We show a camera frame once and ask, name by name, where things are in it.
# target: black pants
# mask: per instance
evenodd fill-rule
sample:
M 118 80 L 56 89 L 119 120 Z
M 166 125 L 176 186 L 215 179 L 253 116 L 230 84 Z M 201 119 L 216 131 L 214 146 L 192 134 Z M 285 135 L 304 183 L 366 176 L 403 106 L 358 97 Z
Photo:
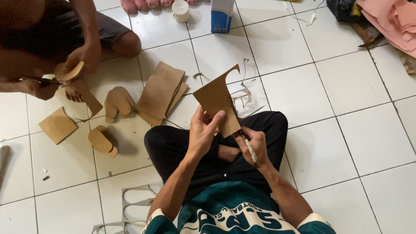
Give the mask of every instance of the black pants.
M 287 136 L 287 119 L 281 112 L 266 111 L 244 119 L 242 126 L 266 134 L 267 154 L 273 166 L 279 170 Z M 150 129 L 144 144 L 157 172 L 166 183 L 184 158 L 189 143 L 189 131 L 171 126 L 157 126 Z M 264 176 L 253 168 L 240 153 L 230 163 L 218 158 L 218 145 L 238 147 L 230 136 L 221 134 L 214 137 L 209 152 L 201 159 L 192 176 L 183 203 L 190 201 L 206 187 L 225 180 L 249 183 L 266 194 L 272 192 Z

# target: cardboard template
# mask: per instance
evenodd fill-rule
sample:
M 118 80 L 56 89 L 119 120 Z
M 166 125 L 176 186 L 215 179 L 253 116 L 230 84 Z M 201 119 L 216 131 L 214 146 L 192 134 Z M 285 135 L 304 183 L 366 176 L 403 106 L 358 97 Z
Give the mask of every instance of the cardboard template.
M 226 112 L 225 118 L 219 126 L 219 130 L 224 138 L 241 129 L 233 100 L 225 83 L 225 78 L 234 69 L 240 72 L 240 67 L 236 64 L 224 74 L 193 93 L 193 96 L 210 116 L 213 117 L 220 110 Z
M 55 144 L 61 142 L 77 129 L 74 122 L 65 114 L 64 107 L 59 108 L 40 122 L 39 126 Z

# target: hand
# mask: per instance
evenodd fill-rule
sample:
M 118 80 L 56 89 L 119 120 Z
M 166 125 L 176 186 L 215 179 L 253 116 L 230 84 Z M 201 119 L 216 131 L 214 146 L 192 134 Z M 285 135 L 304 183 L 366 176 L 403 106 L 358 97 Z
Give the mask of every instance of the hand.
M 45 101 L 51 99 L 58 88 L 58 83 L 49 83 L 47 86 L 42 86 L 39 80 L 32 78 L 22 79 L 20 81 L 20 90 L 22 92 Z
M 64 65 L 64 72 L 70 72 L 78 65 L 79 62 L 84 62 L 83 73 L 95 73 L 98 68 L 98 63 L 101 57 L 100 41 L 89 43 L 74 50 Z
M 250 140 L 251 146 L 256 153 L 257 168 L 261 170 L 262 168 L 269 166 L 271 162 L 267 156 L 266 135 L 264 132 L 256 132 L 244 126 L 241 127 L 241 130 L 243 131 L 244 135 L 247 136 L 247 139 Z M 245 140 L 238 132 L 234 133 L 233 137 L 240 147 L 244 159 L 251 165 L 254 165 L 253 159 L 251 158 L 250 152 L 248 151 L 247 145 L 245 144 Z
M 225 117 L 225 111 L 219 111 L 214 118 L 211 118 L 199 106 L 191 119 L 191 129 L 189 132 L 188 153 L 202 158 L 208 153 L 214 133 L 219 132 L 218 125 Z

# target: bare foot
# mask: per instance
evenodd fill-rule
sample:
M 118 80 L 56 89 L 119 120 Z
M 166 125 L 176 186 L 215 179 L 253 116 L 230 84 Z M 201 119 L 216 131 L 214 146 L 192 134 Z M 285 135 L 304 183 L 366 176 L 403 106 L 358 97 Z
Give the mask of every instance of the bare foot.
M 74 102 L 84 102 L 81 94 L 72 85 L 65 87 L 65 94 L 68 100 L 72 100 Z
M 218 145 L 218 157 L 224 161 L 232 162 L 239 153 L 239 148 L 234 148 L 222 144 Z

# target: paper scrap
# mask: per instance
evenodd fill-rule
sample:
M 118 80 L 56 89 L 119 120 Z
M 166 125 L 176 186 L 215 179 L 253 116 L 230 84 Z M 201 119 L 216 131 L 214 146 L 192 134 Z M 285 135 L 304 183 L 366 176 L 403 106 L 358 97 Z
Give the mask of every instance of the paper scrap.
M 74 122 L 65 114 L 64 107 L 59 108 L 40 122 L 39 126 L 55 144 L 61 142 L 77 129 Z

